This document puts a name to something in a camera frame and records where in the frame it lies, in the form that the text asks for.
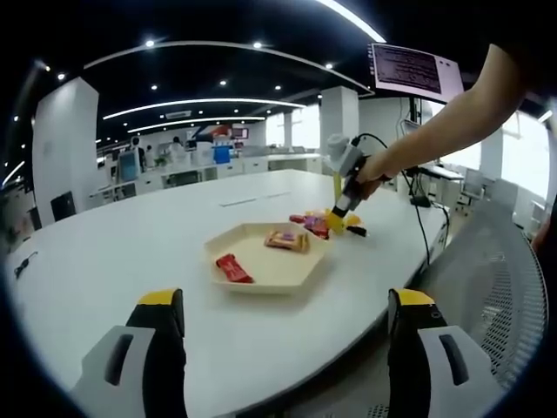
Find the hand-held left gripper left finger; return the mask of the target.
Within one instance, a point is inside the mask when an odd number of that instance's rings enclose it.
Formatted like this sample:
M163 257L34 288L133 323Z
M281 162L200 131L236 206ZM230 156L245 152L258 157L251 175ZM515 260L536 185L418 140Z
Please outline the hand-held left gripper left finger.
M143 296L82 360L71 398L88 417L186 417L180 288Z

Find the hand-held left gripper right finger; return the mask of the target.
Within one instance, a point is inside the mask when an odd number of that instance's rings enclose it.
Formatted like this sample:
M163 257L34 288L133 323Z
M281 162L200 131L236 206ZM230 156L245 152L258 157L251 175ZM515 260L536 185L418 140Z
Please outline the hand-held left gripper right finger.
M390 417L482 417L504 391L491 360L426 293L388 294Z

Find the person's right hand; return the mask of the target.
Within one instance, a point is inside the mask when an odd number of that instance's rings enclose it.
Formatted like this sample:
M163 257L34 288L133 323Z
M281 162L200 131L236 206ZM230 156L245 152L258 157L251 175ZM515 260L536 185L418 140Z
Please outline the person's right hand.
M359 170L357 181L361 186L360 198L367 200L385 181L397 171L393 167L387 151L372 155Z

